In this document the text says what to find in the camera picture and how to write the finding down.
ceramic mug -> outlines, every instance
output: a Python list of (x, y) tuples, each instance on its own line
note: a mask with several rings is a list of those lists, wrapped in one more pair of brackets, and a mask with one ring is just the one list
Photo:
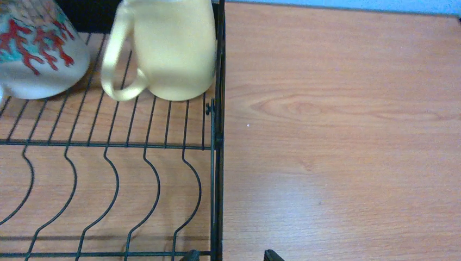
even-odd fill
[[(123, 90), (114, 90), (116, 65), (128, 36), (138, 61), (137, 77)], [(104, 54), (101, 84), (117, 101), (130, 100), (144, 89), (165, 100), (189, 100), (211, 86), (215, 60), (210, 0), (124, 0)]]
[(53, 0), (0, 0), (0, 88), (39, 99), (59, 94), (87, 71), (85, 42)]

dish rack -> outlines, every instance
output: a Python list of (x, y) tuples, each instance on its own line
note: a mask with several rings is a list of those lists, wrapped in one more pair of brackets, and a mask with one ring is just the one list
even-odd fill
[[(102, 39), (100, 44), (92, 47), (93, 65), (90, 65), (87, 74), (77, 84), (78, 88), (73, 87), (57, 97), (38, 101), (24, 101), (8, 97), (0, 109), (0, 170), (3, 172), (0, 172), (0, 186), (3, 186), (0, 189), (3, 190), (3, 192), (0, 191), (0, 258), (22, 258), (25, 260), (30, 258), (78, 260), (82, 258), (86, 260), (97, 257), (98, 260), (100, 258), (104, 260), (127, 260), (128, 258), (138, 260), (144, 257), (147, 260), (198, 260), (199, 257), (207, 256), (207, 260), (221, 260), (226, 64), (224, 0), (213, 3), (217, 36), (216, 83), (201, 97), (183, 103), (166, 102), (151, 94), (140, 96), (133, 102), (119, 103), (110, 100), (99, 84), (98, 64), (102, 60), (103, 48), (107, 41), (106, 36), (110, 33), (116, 7), (120, 0), (57, 0), (56, 2), (61, 6), (76, 30), (82, 32), (81, 36), (86, 40), (87, 45), (91, 44), (93, 39)], [(125, 70), (120, 73), (121, 88), (125, 85), (125, 81), (127, 83), (130, 81), (127, 74), (129, 74), (130, 62), (135, 59), (132, 57), (131, 51), (128, 53), (126, 64), (123, 65)], [(114, 107), (108, 110), (108, 103)], [(178, 124), (179, 119), (182, 119), (182, 124)], [(159, 132), (158, 125), (153, 122), (165, 123), (163, 133), (157, 135), (161, 139), (152, 138), (152, 132), (155, 128)], [(192, 123), (196, 128), (193, 130), (193, 135), (188, 135), (191, 133)], [(123, 135), (119, 131), (122, 129), (121, 125), (124, 126)], [(143, 141), (138, 139), (139, 136), (142, 136), (141, 132), (142, 134), (145, 133)], [(182, 136), (181, 140), (174, 139), (174, 136), (178, 135)], [(41, 150), (34, 148), (41, 148), (46, 152), (36, 152)], [(50, 152), (52, 148), (54, 151), (58, 150), (61, 153), (60, 156), (51, 155), (54, 153)], [(71, 155), (79, 148), (85, 149), (85, 151), (80, 152), (81, 154), (77, 156)], [(136, 153), (128, 151), (136, 149), (142, 153), (136, 155)], [(171, 171), (158, 170), (156, 164), (150, 160), (152, 155), (166, 151), (172, 151), (172, 154), (175, 154), (175, 151), (181, 152), (181, 157), (174, 160), (170, 159), (170, 156), (163, 158), (164, 161), (173, 162), (172, 165), (169, 165), (173, 166)], [(188, 153), (191, 151), (209, 152), (208, 171), (204, 171), (203, 167), (198, 167), (197, 160), (194, 163), (190, 162)], [(103, 227), (110, 222), (112, 222), (111, 227), (117, 229), (117, 224), (114, 224), (116, 217), (111, 212), (116, 208), (117, 199), (122, 193), (123, 176), (120, 173), (121, 169), (117, 167), (119, 163), (114, 162), (111, 153), (118, 153), (117, 155), (123, 155), (127, 159), (123, 164), (128, 166), (125, 169), (130, 170), (131, 175), (133, 175), (129, 179), (131, 186), (135, 188), (134, 191), (137, 191), (137, 186), (142, 187), (146, 194), (151, 195), (151, 205), (149, 208), (143, 209), (145, 211), (144, 218), (133, 221), (135, 225), (127, 234), (120, 236), (106, 233), (104, 236), (95, 236), (91, 235), (92, 230), (94, 231), (96, 227)], [(102, 157), (104, 161), (94, 163), (92, 161), (94, 157)], [(143, 165), (140, 165), (139, 169), (137, 167), (130, 169), (130, 166), (134, 164), (130, 162), (136, 161), (136, 158), (142, 158), (138, 161), (143, 161)], [(12, 166), (9, 168), (10, 160), (20, 161), (20, 165), (23, 167)], [(99, 170), (92, 171), (91, 164)], [(53, 171), (59, 172), (60, 166), (68, 168), (69, 173), (53, 176), (51, 173)], [(166, 189), (162, 189), (162, 181), (171, 178), (169, 177), (170, 174), (173, 176), (177, 171), (176, 166), (188, 170), (188, 183), (179, 186), (178, 189), (171, 185), (172, 181), (170, 180)], [(150, 180), (134, 182), (133, 180), (139, 178), (136, 175), (141, 175), (141, 173), (143, 175), (145, 173), (145, 177), (149, 177)], [(98, 175), (106, 175), (107, 179), (98, 177)], [(109, 199), (106, 200), (107, 204), (101, 208), (99, 213), (85, 212), (91, 209), (89, 206), (92, 204), (91, 201), (83, 204), (76, 202), (79, 188), (85, 186), (85, 177), (98, 180), (98, 182), (89, 185), (98, 195), (106, 195), (105, 198)], [(16, 184), (16, 178), (23, 182)], [(170, 207), (175, 206), (175, 204), (181, 205), (189, 213), (184, 217), (170, 216), (172, 220), (183, 220), (174, 229), (174, 232), (166, 237), (169, 246), (165, 246), (162, 251), (151, 251), (154, 249), (152, 242), (155, 242), (152, 239), (148, 243), (151, 245), (144, 246), (147, 250), (137, 251), (133, 244), (142, 241), (143, 238), (149, 238), (148, 236), (137, 238), (138, 234), (149, 223), (149, 219), (153, 219), (156, 215), (168, 217), (168, 213), (158, 214), (156, 211), (160, 208), (160, 191), (176, 190), (176, 192), (181, 192), (182, 188), (190, 189), (191, 187), (194, 187), (195, 190), (194, 193), (189, 194), (188, 198), (192, 198), (193, 203), (186, 206), (185, 204), (181, 205), (182, 202), (178, 200), (170, 204)], [(48, 192), (51, 193), (50, 195), (63, 194), (66, 200), (55, 202), (53, 198), (40, 198), (38, 196), (40, 193), (47, 195)], [(167, 192), (174, 200), (175, 192)], [(91, 192), (85, 193), (90, 197), (93, 195)], [(139, 198), (131, 197), (129, 204), (124, 205), (127, 207), (125, 209), (119, 207), (118, 210), (121, 209), (129, 216), (130, 211), (135, 211), (130, 209), (130, 206), (139, 200)], [(56, 204), (60, 204), (60, 206), (55, 212), (52, 214), (45, 213), (45, 206)], [(73, 212), (70, 206), (74, 206), (74, 209), (79, 209), (79, 211)], [(205, 209), (208, 215), (207, 218), (202, 215), (200, 220), (196, 220), (200, 208)], [(84, 214), (93, 216), (93, 219), (81, 221), (79, 218), (74, 218), (75, 215), (81, 217)], [(35, 215), (47, 216), (46, 222), (34, 223), (33, 219), (27, 219), (27, 221), (21, 219), (21, 217), (29, 218)], [(184, 243), (182, 250), (178, 250), (181, 233), (187, 230), (191, 223), (198, 223), (199, 221), (206, 222), (203, 227), (204, 229), (207, 228), (207, 236), (202, 240), (207, 243), (206, 248), (195, 249), (194, 245)], [(84, 228), (71, 235), (70, 223), (66, 222), (73, 224), (82, 222), (80, 227)], [(69, 229), (69, 234), (66, 234), (65, 229)], [(25, 232), (27, 230), (35, 232), (27, 234)], [(85, 250), (95, 241), (110, 241), (114, 237), (118, 237), (119, 241), (124, 241), (119, 251), (113, 251), (111, 247), (106, 247), (103, 251)], [(73, 241), (74, 250), (57, 251), (68, 249), (68, 240)]]

wooden table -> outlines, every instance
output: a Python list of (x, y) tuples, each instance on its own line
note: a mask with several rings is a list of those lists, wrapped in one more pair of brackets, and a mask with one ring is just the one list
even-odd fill
[(225, 260), (461, 259), (455, 18), (226, 5)]
[[(225, 260), (262, 260), (268, 248), (287, 261), (460, 260), (457, 20), (235, 3), (227, 4), (226, 14)], [(93, 59), (101, 43), (101, 35), (91, 37)], [(93, 60), (92, 66), (99, 64)], [(131, 63), (127, 83), (135, 69)], [(89, 78), (73, 89), (53, 139), (69, 137), (89, 86), (72, 139), (86, 141), (101, 100), (91, 141), (106, 142), (116, 103), (101, 96), (98, 73), (91, 84)], [(48, 138), (62, 102), (62, 96), (48, 101), (34, 139)], [(5, 111), (2, 138), (22, 104), (15, 100)], [(12, 138), (27, 138), (42, 105), (29, 102)], [(131, 141), (149, 136), (162, 142), (168, 103), (157, 101), (150, 133), (152, 95), (142, 94), (137, 106)], [(186, 104), (172, 106), (168, 141), (181, 144)], [(111, 141), (127, 137), (133, 107), (134, 101), (119, 104)], [(191, 101), (189, 110), (188, 142), (200, 144), (202, 100)], [(0, 147), (0, 219), (27, 190), (30, 169), (22, 151), (23, 146)], [(64, 153), (63, 147), (27, 148), (35, 187), (21, 211), (0, 227), (0, 252), (27, 251), (35, 230), (68, 199), (73, 171)], [(181, 150), (149, 149), (143, 160), (142, 148), (110, 148), (104, 156), (104, 148), (72, 147), (67, 156), (78, 172), (74, 199), (40, 233), (34, 252), (77, 249), (82, 230), (114, 195), (109, 161), (120, 176), (119, 197), (87, 232), (83, 251), (123, 251), (128, 231), (157, 194), (146, 161), (159, 174), (161, 195), (130, 250), (171, 249), (173, 232), (198, 195), (191, 169), (177, 164)], [(203, 174), (204, 196), (178, 236), (177, 251), (208, 247), (209, 157), (207, 151), (185, 153)]]

wood grain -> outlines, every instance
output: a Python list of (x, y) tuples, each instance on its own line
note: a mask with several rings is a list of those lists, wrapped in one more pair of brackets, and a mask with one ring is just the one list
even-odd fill
[(461, 259), (455, 18), (226, 5), (225, 260)]

metal wire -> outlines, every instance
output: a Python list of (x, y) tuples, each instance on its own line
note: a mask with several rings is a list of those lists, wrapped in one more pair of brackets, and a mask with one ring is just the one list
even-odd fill
[[(214, 100), (211, 100), (211, 140), (215, 140), (215, 110)], [(216, 242), (216, 231), (214, 230), (216, 220), (215, 220), (215, 143), (211, 143), (211, 163), (210, 163), (210, 249), (211, 249), (211, 259), (216, 260), (215, 253), (215, 242)]]
[(166, 117), (166, 128), (165, 128), (165, 143), (164, 147), (166, 148), (166, 143), (168, 141), (168, 128), (170, 126), (170, 115), (171, 115), (171, 101), (168, 103), (168, 116)]
[[(123, 80), (122, 80), (122, 86), (121, 88), (123, 89), (123, 86), (125, 84), (125, 80), (126, 80), (126, 77), (127, 77), (127, 73), (128, 73), (128, 68), (129, 68), (129, 64), (130, 64), (130, 61), (131, 61), (131, 51), (130, 51), (130, 55), (128, 57), (128, 62), (127, 62), (127, 66), (125, 68), (125, 73), (123, 75)], [(114, 110), (114, 114), (112, 116), (112, 123), (110, 124), (110, 129), (109, 129), (109, 135), (107, 137), (107, 143), (106, 143), (106, 147), (104, 149), (104, 159), (109, 163), (110, 167), (112, 167), (112, 170), (114, 171), (114, 175), (115, 175), (115, 192), (114, 192), (114, 196), (112, 197), (112, 201), (110, 202), (109, 206), (107, 207), (107, 209), (104, 211), (104, 213), (98, 217), (93, 223), (89, 224), (87, 227), (85, 227), (83, 229), (83, 232), (82, 232), (82, 235), (80, 236), (80, 242), (78, 244), (78, 249), (77, 249), (77, 255), (75, 257), (75, 260), (77, 261), (79, 258), (80, 258), (80, 255), (82, 254), (82, 247), (83, 247), (83, 240), (85, 239), (85, 234), (86, 232), (91, 228), (93, 227), (94, 225), (96, 225), (98, 222), (100, 222), (106, 215), (107, 213), (109, 213), (109, 211), (112, 209), (112, 207), (114, 206), (115, 204), (115, 201), (117, 200), (117, 196), (119, 195), (119, 188), (120, 188), (120, 179), (119, 179), (119, 173), (117, 172), (117, 168), (115, 167), (115, 165), (113, 164), (113, 162), (107, 157), (107, 150), (109, 148), (109, 143), (110, 143), (110, 137), (112, 136), (112, 131), (114, 130), (114, 123), (115, 123), (115, 117), (117, 116), (117, 111), (119, 109), (119, 102), (116, 103), (115, 105), (115, 110)]]
[[(128, 61), (130, 61), (131, 59), (131, 55), (133, 54), (133, 51), (130, 51), (130, 54), (128, 56)], [(130, 125), (128, 127), (128, 134), (127, 134), (127, 141), (125, 143), (125, 148), (128, 147), (128, 143), (129, 143), (129, 137), (131, 135), (131, 128), (133, 128), (133, 121), (134, 121), (134, 114), (136, 112), (136, 106), (138, 105), (138, 99), (139, 99), (139, 96), (136, 97), (136, 99), (134, 100), (134, 105), (133, 105), (133, 112), (131, 114), (131, 120), (130, 120)]]
[[(101, 47), (99, 48), (99, 51), (98, 51), (98, 56), (97, 56), (97, 59), (96, 61), (98, 61), (99, 59), (99, 55), (101, 54), (101, 50), (102, 50), (102, 45), (104, 43), (104, 39), (105, 39), (105, 35), (103, 36), (103, 40), (101, 42)], [(29, 246), (29, 250), (27, 251), (27, 255), (26, 255), (26, 258), (25, 260), (29, 260), (30, 258), (30, 254), (32, 253), (32, 249), (34, 248), (34, 244), (35, 244), (35, 241), (37, 240), (37, 237), (40, 233), (40, 231), (42, 231), (45, 227), (47, 227), (48, 225), (50, 225), (51, 223), (53, 223), (66, 209), (67, 207), (69, 206), (69, 204), (71, 203), (72, 201), (72, 198), (75, 194), (75, 190), (77, 189), (77, 169), (75, 167), (75, 164), (72, 162), (72, 160), (67, 156), (67, 153), (69, 151), (69, 144), (72, 140), (72, 136), (74, 134), (74, 131), (76, 129), (76, 125), (77, 125), (77, 122), (78, 122), (78, 118), (80, 117), (80, 113), (82, 112), (82, 107), (83, 107), (83, 104), (85, 102), (85, 97), (86, 97), (86, 94), (88, 93), (88, 90), (90, 88), (90, 84), (91, 84), (91, 80), (93, 79), (93, 76), (95, 74), (95, 71), (92, 71), (91, 73), (91, 76), (90, 76), (90, 79), (88, 80), (88, 84), (86, 85), (86, 89), (85, 89), (85, 92), (83, 93), (83, 97), (82, 97), (82, 101), (80, 103), (80, 106), (78, 108), (78, 111), (77, 111), (77, 116), (75, 117), (75, 120), (74, 120), (74, 123), (73, 123), (73, 126), (72, 126), (72, 130), (71, 130), (71, 133), (69, 135), (69, 139), (67, 140), (67, 145), (66, 145), (66, 148), (64, 150), (64, 158), (67, 160), (67, 162), (69, 163), (69, 165), (71, 166), (72, 168), (72, 172), (73, 172), (73, 187), (72, 187), (72, 191), (69, 195), (69, 198), (67, 199), (66, 203), (64, 204), (64, 206), (61, 208), (61, 210), (53, 217), (51, 218), (48, 222), (46, 222), (45, 224), (43, 224), (41, 227), (39, 227), (36, 231), (35, 231), (35, 234), (34, 236), (32, 237), (32, 242), (30, 243), (30, 246)]]
[(202, 150), (205, 150), (205, 114), (207, 110), (207, 93), (205, 92), (203, 94), (203, 108), (202, 108)]
[(13, 135), (13, 132), (15, 131), (17, 124), (19, 123), (19, 120), (21, 119), (22, 114), (24, 113), (24, 110), (26, 109), (27, 104), (29, 103), (29, 100), (26, 100), (24, 104), (22, 105), (21, 111), (19, 112), (18, 116), (16, 117), (16, 121), (13, 124), (13, 127), (10, 130), (10, 133), (8, 134), (7, 141), (10, 140), (11, 136)]
[(155, 197), (155, 202), (154, 205), (152, 206), (151, 210), (149, 213), (147, 213), (146, 217), (141, 220), (136, 226), (134, 226), (128, 233), (127, 236), (127, 244), (125, 247), (125, 254), (124, 254), (124, 260), (127, 260), (128, 258), (128, 253), (129, 253), (129, 244), (131, 241), (131, 237), (133, 232), (138, 229), (142, 224), (144, 224), (152, 215), (154, 212), (155, 208), (157, 207), (158, 201), (160, 199), (160, 177), (157, 173), (157, 170), (155, 169), (154, 165), (146, 158), (146, 153), (147, 153), (147, 143), (149, 142), (149, 134), (151, 132), (151, 125), (152, 125), (152, 117), (154, 116), (154, 108), (155, 108), (155, 101), (157, 100), (157, 97), (154, 97), (154, 101), (152, 102), (152, 110), (151, 110), (151, 117), (149, 119), (149, 126), (147, 127), (147, 134), (146, 134), (146, 146), (144, 147), (144, 153), (142, 154), (143, 160), (151, 167), (152, 171), (155, 174), (155, 178), (157, 179), (157, 196)]
[(174, 234), (173, 234), (173, 247), (172, 247), (172, 254), (171, 254), (171, 261), (175, 261), (175, 250), (176, 250), (176, 240), (178, 237), (179, 231), (183, 229), (187, 224), (194, 218), (195, 214), (197, 213), (198, 207), (200, 206), (200, 201), (202, 200), (202, 183), (200, 182), (200, 177), (194, 167), (185, 159), (185, 144), (186, 144), (186, 136), (187, 136), (187, 122), (188, 122), (188, 115), (189, 115), (189, 101), (186, 102), (186, 116), (184, 119), (184, 138), (183, 138), (183, 153), (182, 153), (182, 160), (183, 163), (186, 164), (190, 170), (194, 173), (195, 178), (197, 179), (198, 184), (198, 200), (197, 204), (195, 205), (195, 209), (190, 215), (190, 217), (180, 226), (178, 227)]
[(5, 101), (5, 103), (4, 103), (3, 106), (2, 106), (2, 110), (0, 110), (0, 118), (2, 117), (3, 112), (4, 112), (5, 109), (7, 108), (8, 103), (10, 103), (10, 100), (11, 100), (11, 96), (8, 96), (7, 100)]
[[(85, 44), (88, 45), (90, 42), (91, 34), (88, 34), (88, 37), (86, 38)], [(99, 61), (99, 56), (101, 55), (101, 49), (104, 41), (101, 42), (101, 46), (99, 47), (98, 55), (96, 56), (96, 62)], [(51, 138), (53, 137), (54, 131), (56, 130), (56, 126), (58, 125), (59, 119), (61, 118), (61, 114), (63, 113), (64, 106), (66, 105), (67, 99), (69, 98), (70, 94), (70, 88), (66, 91), (66, 96), (64, 97), (63, 103), (61, 105), (61, 108), (59, 109), (58, 116), (56, 117), (56, 120), (54, 121), (53, 128), (51, 129), (51, 132), (48, 137), (48, 141), (46, 142), (46, 146), (50, 145)]]
[[(48, 101), (48, 99), (45, 99), (45, 101), (44, 101), (44, 103), (43, 103), (43, 105), (42, 105), (42, 107), (40, 109), (40, 112), (39, 112), (39, 114), (37, 116), (37, 119), (35, 120), (34, 126), (32, 127), (32, 130), (30, 131), (29, 138), (27, 139), (28, 141), (30, 141), (30, 139), (34, 135), (35, 130), (37, 129), (37, 125), (39, 124), (40, 118), (42, 117), (42, 113), (43, 113), (43, 110), (45, 109), (47, 101)], [(21, 203), (19, 203), (19, 205), (16, 207), (16, 209), (13, 210), (13, 212), (11, 212), (11, 214), (9, 214), (5, 219), (0, 221), (0, 226), (3, 225), (4, 223), (6, 223), (8, 220), (10, 220), (14, 215), (16, 215), (16, 213), (22, 208), (22, 206), (25, 204), (25, 202), (29, 198), (30, 193), (32, 192), (32, 187), (34, 186), (35, 171), (34, 171), (34, 167), (32, 165), (32, 162), (30, 162), (30, 160), (26, 156), (27, 147), (28, 147), (28, 145), (24, 146), (24, 149), (22, 150), (21, 156), (27, 162), (27, 165), (29, 166), (29, 169), (30, 169), (29, 188), (27, 189), (26, 195), (22, 199)]]
[(215, 226), (212, 231), (216, 233), (215, 247), (212, 248), (212, 253), (216, 255), (215, 260), (222, 260), (222, 227), (223, 227), (223, 193), (224, 193), (224, 106), (225, 106), (225, 77), (226, 77), (226, 47), (225, 47), (225, 25), (224, 15), (222, 18), (222, 31), (223, 31), (223, 52), (221, 53), (221, 65), (220, 65), (220, 85), (219, 85), (219, 99), (216, 94), (216, 99), (212, 101), (213, 108), (215, 109), (215, 117), (212, 119), (215, 121), (215, 146), (216, 146), (216, 168), (215, 168), (215, 188), (216, 191), (212, 196), (215, 196)]
[[(0, 145), (25, 145), (25, 140), (21, 139), (11, 139), (7, 141), (6, 139), (0, 139)], [(86, 141), (73, 141), (71, 143), (67, 143), (66, 141), (44, 141), (44, 140), (31, 140), (29, 142), (31, 146), (60, 146), (66, 147), (69, 145), (70, 147), (106, 147), (105, 142), (92, 142), (90, 144), (86, 144)], [(128, 146), (126, 142), (111, 142), (109, 143), (109, 148), (144, 148), (146, 145), (140, 142), (133, 142), (129, 143)], [(182, 144), (170, 143), (165, 146), (163, 142), (161, 143), (149, 143), (147, 144), (147, 148), (166, 148), (166, 149), (176, 149), (182, 150)], [(202, 145), (186, 145), (186, 150), (202, 150)], [(210, 146), (205, 146), (205, 150), (210, 150)]]
[[(130, 252), (129, 257), (169, 257), (173, 254), (171, 251), (166, 252)], [(187, 252), (175, 252), (175, 256), (185, 256)], [(209, 256), (210, 251), (200, 251), (200, 256)], [(125, 253), (123, 252), (84, 252), (81, 253), (81, 257), (124, 257)], [(2, 258), (22, 258), (26, 257), (26, 253), (6, 253), (2, 254)], [(31, 258), (44, 258), (44, 257), (75, 257), (76, 253), (31, 253)]]
[[(127, 72), (128, 72), (128, 66), (129, 66), (129, 59), (128, 59), (128, 62), (127, 62), (127, 66), (125, 68), (125, 74), (123, 76), (122, 87), (123, 87), (123, 84), (125, 83), (125, 79), (126, 79)], [(104, 98), (104, 90), (101, 90), (101, 95), (99, 96), (98, 107), (96, 108), (95, 117), (93, 118), (93, 124), (91, 125), (90, 134), (88, 135), (88, 141), (86, 142), (87, 145), (90, 144), (91, 137), (93, 136), (93, 131), (95, 130), (96, 120), (98, 119), (99, 110), (101, 108), (103, 98)]]

